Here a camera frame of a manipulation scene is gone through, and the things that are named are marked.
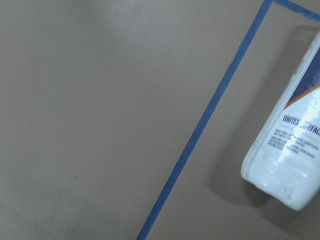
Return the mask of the white tennis ball can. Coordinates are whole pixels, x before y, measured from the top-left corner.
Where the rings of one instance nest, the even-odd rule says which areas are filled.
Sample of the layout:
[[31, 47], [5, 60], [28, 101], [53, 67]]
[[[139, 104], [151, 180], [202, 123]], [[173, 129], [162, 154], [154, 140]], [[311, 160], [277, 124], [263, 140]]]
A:
[[320, 189], [320, 37], [246, 154], [241, 177], [300, 211]]

